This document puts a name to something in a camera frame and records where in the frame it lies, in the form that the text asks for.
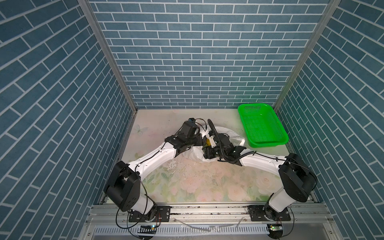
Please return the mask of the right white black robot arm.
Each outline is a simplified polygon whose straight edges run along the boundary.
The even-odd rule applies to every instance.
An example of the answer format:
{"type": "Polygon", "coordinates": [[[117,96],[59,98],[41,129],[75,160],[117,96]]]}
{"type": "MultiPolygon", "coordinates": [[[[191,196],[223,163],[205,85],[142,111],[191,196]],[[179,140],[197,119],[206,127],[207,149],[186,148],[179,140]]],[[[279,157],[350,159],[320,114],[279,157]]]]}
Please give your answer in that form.
{"type": "Polygon", "coordinates": [[[203,137],[204,158],[218,158],[241,167],[251,167],[280,177],[282,187],[272,193],[265,210],[280,213],[294,202],[305,203],[317,184],[316,175],[296,154],[272,156],[260,154],[244,146],[235,146],[228,135],[210,133],[203,137]]]}

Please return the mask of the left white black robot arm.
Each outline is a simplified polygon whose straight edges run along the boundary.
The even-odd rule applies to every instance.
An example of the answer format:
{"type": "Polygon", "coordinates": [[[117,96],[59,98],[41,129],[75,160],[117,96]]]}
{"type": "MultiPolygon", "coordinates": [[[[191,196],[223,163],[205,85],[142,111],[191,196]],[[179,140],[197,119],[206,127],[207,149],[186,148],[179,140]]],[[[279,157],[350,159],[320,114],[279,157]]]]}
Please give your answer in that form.
{"type": "Polygon", "coordinates": [[[129,163],[117,162],[104,187],[104,193],[122,212],[134,210],[147,215],[156,204],[147,194],[141,194],[143,180],[167,161],[202,143],[203,137],[196,120],[188,119],[154,151],[129,163]]]}

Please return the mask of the white plastic bag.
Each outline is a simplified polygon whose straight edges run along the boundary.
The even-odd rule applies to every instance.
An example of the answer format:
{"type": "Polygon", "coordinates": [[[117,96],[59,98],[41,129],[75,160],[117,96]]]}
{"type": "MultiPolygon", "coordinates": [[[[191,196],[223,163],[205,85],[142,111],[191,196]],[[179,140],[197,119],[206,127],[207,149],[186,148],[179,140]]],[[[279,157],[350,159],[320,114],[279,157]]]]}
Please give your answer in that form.
{"type": "Polygon", "coordinates": [[[217,127],[217,132],[218,136],[215,136],[210,127],[206,131],[201,129],[201,134],[203,134],[202,144],[187,148],[182,153],[182,157],[195,162],[224,161],[221,150],[228,157],[234,159],[239,157],[240,152],[246,148],[245,138],[224,127],[217,127]]]}

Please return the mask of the green plastic basket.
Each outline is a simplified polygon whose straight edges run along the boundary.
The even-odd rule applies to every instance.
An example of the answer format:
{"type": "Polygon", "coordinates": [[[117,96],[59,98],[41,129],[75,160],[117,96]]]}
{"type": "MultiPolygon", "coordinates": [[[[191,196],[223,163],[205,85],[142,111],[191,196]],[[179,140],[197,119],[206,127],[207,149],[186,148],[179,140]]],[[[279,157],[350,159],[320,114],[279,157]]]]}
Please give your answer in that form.
{"type": "Polygon", "coordinates": [[[270,105],[242,104],[238,112],[250,147],[276,147],[289,141],[286,130],[270,105]]]}

